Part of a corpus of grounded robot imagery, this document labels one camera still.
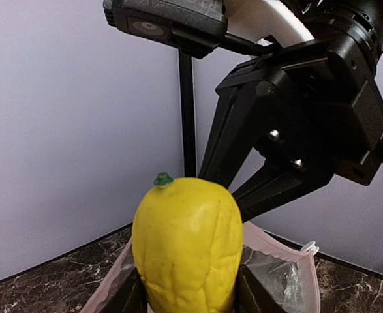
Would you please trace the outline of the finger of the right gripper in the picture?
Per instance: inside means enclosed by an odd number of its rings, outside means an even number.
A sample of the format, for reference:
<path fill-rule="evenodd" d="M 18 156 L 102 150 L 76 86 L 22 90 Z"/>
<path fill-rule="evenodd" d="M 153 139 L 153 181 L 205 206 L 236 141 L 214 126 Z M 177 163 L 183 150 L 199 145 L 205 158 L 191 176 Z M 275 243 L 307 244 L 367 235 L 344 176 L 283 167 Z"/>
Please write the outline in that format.
<path fill-rule="evenodd" d="M 273 127 L 254 148 L 264 165 L 233 193 L 244 222 L 326 186 L 334 175 L 323 137 L 313 127 Z"/>
<path fill-rule="evenodd" d="M 223 81 L 215 91 L 218 102 L 198 176 L 229 188 L 252 149 L 265 157 L 273 151 L 266 109 L 276 85 L 267 80 Z"/>

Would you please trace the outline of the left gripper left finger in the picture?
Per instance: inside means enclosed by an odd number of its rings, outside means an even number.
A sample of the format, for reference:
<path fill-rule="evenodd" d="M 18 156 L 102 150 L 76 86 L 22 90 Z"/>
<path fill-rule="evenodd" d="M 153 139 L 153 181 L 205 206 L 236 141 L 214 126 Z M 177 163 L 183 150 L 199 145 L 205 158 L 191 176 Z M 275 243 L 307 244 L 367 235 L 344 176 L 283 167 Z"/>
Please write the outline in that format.
<path fill-rule="evenodd" d="M 127 271 L 104 301 L 99 312 L 145 312 L 146 293 L 136 269 Z"/>

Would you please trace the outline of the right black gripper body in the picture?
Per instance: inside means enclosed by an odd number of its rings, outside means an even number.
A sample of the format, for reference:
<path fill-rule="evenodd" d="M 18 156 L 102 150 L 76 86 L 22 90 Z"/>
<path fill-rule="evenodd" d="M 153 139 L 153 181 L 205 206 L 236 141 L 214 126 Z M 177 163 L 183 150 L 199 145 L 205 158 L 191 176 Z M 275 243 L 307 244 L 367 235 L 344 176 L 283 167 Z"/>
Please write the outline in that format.
<path fill-rule="evenodd" d="M 383 164 L 383 100 L 375 83 L 376 61 L 359 48 L 284 49 L 262 57 L 259 68 L 286 74 L 303 94 L 310 119 L 301 151 L 265 157 L 262 171 L 288 171 L 303 180 L 326 183 L 338 175 L 367 186 Z"/>

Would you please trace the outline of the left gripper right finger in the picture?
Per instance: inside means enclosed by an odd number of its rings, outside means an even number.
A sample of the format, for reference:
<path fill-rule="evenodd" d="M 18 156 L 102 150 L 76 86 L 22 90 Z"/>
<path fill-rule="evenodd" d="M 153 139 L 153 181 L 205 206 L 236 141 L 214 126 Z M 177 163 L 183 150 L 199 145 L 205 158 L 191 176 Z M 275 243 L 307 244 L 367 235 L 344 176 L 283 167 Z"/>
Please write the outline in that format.
<path fill-rule="evenodd" d="M 285 313 L 246 265 L 239 266 L 235 291 L 235 312 Z"/>

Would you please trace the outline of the clear zip top bag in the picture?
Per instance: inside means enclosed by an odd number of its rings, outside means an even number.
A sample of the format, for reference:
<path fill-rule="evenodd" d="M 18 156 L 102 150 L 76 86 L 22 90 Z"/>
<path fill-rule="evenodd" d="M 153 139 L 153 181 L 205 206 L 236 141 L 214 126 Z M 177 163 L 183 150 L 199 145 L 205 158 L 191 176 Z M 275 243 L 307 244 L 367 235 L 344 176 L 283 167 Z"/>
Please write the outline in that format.
<path fill-rule="evenodd" d="M 319 312 L 320 292 L 314 265 L 319 248 L 314 241 L 294 250 L 272 238 L 261 228 L 243 225 L 244 247 L 240 265 L 246 265 L 285 312 Z M 89 298 L 82 312 L 99 312 L 115 285 L 136 269 L 132 243 L 128 242 L 103 282 Z M 146 298 L 146 311 L 152 312 Z"/>

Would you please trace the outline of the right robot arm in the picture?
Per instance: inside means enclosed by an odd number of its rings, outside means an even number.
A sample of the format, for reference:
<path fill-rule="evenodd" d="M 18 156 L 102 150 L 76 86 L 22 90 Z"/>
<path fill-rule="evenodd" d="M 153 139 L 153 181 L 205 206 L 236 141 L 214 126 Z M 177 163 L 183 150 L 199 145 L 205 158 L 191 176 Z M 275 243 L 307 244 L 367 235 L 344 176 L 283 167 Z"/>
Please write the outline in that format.
<path fill-rule="evenodd" d="M 324 1 L 313 39 L 239 64 L 219 100 L 198 174 L 229 187 L 252 150 L 264 165 L 233 194 L 243 221 L 334 175 L 369 185 L 383 164 L 383 1 Z"/>

